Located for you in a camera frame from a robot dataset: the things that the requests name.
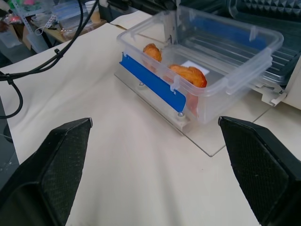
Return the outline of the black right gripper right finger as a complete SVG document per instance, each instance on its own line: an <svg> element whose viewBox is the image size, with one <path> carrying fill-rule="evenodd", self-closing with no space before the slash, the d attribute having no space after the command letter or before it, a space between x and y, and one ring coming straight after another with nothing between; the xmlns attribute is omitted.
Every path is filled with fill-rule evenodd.
<svg viewBox="0 0 301 226"><path fill-rule="evenodd" d="M234 175L261 226L301 226L301 161L267 128L218 119Z"/></svg>

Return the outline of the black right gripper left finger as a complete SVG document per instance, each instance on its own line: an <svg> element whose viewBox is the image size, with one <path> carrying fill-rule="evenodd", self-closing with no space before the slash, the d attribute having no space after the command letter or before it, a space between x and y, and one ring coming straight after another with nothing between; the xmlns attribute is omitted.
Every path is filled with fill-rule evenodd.
<svg viewBox="0 0 301 226"><path fill-rule="evenodd" d="M91 118L49 132L0 190L0 226L65 226L82 178Z"/></svg>

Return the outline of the clear plastic food container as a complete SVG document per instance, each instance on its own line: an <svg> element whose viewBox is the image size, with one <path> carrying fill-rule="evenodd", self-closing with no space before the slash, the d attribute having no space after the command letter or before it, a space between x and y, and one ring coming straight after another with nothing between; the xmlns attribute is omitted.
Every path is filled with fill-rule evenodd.
<svg viewBox="0 0 301 226"><path fill-rule="evenodd" d="M180 6L117 37L119 75L167 117L208 123L272 65L281 33Z"/></svg>

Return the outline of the golden pastry piece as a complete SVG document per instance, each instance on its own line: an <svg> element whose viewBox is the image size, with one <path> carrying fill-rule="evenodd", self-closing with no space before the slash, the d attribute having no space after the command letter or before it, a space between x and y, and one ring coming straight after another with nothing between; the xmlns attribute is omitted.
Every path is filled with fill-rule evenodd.
<svg viewBox="0 0 301 226"><path fill-rule="evenodd" d="M158 62L162 61L161 51L156 47L154 43L150 43L143 48L143 53L149 57L155 59Z"/></svg>
<svg viewBox="0 0 301 226"><path fill-rule="evenodd" d="M170 65L169 69L176 74L183 77L185 80L190 82L192 85L198 88L205 88L207 86L207 80L205 75L196 67L193 66L181 66L181 65Z"/></svg>

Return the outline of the metal shelving rack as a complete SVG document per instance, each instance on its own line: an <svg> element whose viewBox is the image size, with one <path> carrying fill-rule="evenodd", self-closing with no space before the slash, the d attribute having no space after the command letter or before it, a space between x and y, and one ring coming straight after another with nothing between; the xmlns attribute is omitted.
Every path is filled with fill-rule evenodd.
<svg viewBox="0 0 301 226"><path fill-rule="evenodd" d="M17 14L24 24L24 41L27 41L36 53L52 48L53 44L42 30L42 26L39 26L37 23L32 24L29 20L32 16L38 14L49 14L53 3L53 0L8 1L8 4L12 4L10 10Z"/></svg>

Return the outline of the paper cup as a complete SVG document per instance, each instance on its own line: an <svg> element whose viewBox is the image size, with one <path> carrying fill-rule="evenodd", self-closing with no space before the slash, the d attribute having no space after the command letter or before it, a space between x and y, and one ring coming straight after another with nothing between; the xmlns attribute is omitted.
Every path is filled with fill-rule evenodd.
<svg viewBox="0 0 301 226"><path fill-rule="evenodd" d="M98 3L96 0L90 0L85 3L87 12L91 15L90 19L92 23L98 24L101 22L101 17L98 9Z"/></svg>

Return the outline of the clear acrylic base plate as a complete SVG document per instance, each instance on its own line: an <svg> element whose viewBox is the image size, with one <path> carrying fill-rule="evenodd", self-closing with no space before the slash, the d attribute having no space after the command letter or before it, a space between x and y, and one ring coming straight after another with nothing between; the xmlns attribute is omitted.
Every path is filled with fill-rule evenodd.
<svg viewBox="0 0 301 226"><path fill-rule="evenodd" d="M178 133L185 136L209 157L213 157L225 147L222 131L218 126L218 118L214 118L207 124L200 124L187 112L179 116L171 106L164 102L157 94L130 73L123 66L119 65L115 76L127 85L139 98L141 98L151 109L157 112L171 125Z"/></svg>

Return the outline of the blue plastic guide bracket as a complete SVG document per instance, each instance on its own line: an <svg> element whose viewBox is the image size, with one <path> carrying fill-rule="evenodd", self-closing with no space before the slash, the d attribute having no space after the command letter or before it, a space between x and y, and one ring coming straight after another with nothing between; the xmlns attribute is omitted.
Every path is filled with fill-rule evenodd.
<svg viewBox="0 0 301 226"><path fill-rule="evenodd" d="M213 36L218 36L257 50L263 50L267 47L267 43L264 38L256 37L254 40L249 40L250 30L245 31L244 29L238 28L234 25L221 23L216 20L203 17L196 17L191 22L188 22L188 24Z"/></svg>
<svg viewBox="0 0 301 226"><path fill-rule="evenodd" d="M120 64L178 113L184 110L186 97L173 85L169 85L125 53L123 53Z"/></svg>

